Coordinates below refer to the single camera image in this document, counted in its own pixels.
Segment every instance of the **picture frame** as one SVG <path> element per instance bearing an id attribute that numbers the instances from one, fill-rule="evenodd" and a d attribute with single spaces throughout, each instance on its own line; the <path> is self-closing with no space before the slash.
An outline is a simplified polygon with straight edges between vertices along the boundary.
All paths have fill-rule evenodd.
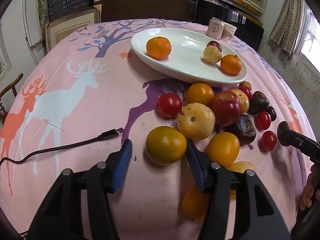
<path id="1" fill-rule="evenodd" d="M 47 53 L 77 29 L 100 23 L 100 16 L 101 8 L 92 6 L 49 22 L 45 29 Z"/>

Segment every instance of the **table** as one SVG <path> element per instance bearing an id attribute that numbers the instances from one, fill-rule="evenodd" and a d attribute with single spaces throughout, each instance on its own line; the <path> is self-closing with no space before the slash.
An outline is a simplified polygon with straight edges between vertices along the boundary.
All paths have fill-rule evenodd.
<path id="1" fill-rule="evenodd" d="M 124 127 L 124 133 L 122 138 L 42 154 L 23 165 L 2 165 L 0 206 L 17 231 L 28 230 L 63 169 L 87 170 L 105 161 L 129 138 L 133 142 L 133 158 L 124 186 L 109 197 L 121 239 L 197 238 L 201 222 L 187 218 L 181 205 L 194 184 L 185 156 L 167 167 L 159 167 L 145 157 L 147 134 L 161 125 L 175 125 L 156 114 L 156 100 L 167 92 L 183 98 L 190 85 L 153 70 L 131 50 L 134 33 L 155 27 L 184 28 L 202 34 L 207 29 L 199 24 L 161 19 L 91 25 L 62 40 L 27 78 L 0 133 L 2 155 L 20 159 L 38 149 L 87 140 L 113 128 Z M 236 37 L 221 42 L 247 63 L 247 81 L 253 91 L 262 91 L 275 108 L 278 117 L 270 130 L 276 132 L 278 124 L 286 120 L 291 129 L 315 139 L 298 100 L 270 65 Z M 214 88 L 215 92 L 222 89 L 230 88 Z M 273 151 L 261 153 L 261 135 L 257 131 L 255 141 L 241 147 L 238 160 L 254 164 L 290 230 L 311 163 L 295 148 L 279 143 Z M 212 136 L 198 142 L 198 149 L 204 150 Z M 234 211 L 232 202 L 229 238 Z M 87 215 L 84 228 L 89 237 Z"/>

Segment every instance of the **oval plate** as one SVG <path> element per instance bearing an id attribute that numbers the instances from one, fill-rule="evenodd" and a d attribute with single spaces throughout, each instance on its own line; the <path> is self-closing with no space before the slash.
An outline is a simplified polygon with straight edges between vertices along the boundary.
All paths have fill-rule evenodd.
<path id="1" fill-rule="evenodd" d="M 146 44 L 154 37 L 167 38 L 172 46 L 170 55 L 162 60 L 155 60 L 148 56 Z M 220 62 L 207 63 L 203 58 L 203 51 L 209 41 L 215 39 L 200 33 L 177 29 L 155 28 L 135 34 L 130 41 L 132 50 L 147 65 L 173 78 L 188 82 L 204 82 L 210 86 L 230 86 L 243 82 L 248 76 L 246 63 L 239 57 L 242 69 L 238 75 L 225 74 L 220 68 Z M 222 56 L 236 53 L 223 42 L 217 41 L 222 47 Z"/>

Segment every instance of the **plaid curtain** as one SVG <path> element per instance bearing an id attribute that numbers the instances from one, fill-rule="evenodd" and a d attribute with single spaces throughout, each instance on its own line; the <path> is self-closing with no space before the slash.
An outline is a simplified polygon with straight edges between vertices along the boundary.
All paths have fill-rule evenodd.
<path id="1" fill-rule="evenodd" d="M 288 54 L 293 52 L 302 20 L 302 0 L 284 0 L 270 38 Z"/>

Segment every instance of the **white cup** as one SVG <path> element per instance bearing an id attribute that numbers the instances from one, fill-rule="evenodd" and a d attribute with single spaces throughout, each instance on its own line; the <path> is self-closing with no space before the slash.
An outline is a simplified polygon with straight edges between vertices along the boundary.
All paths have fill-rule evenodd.
<path id="1" fill-rule="evenodd" d="M 221 38 L 224 40 L 230 40 L 235 34 L 236 29 L 237 27 L 225 22 Z"/>

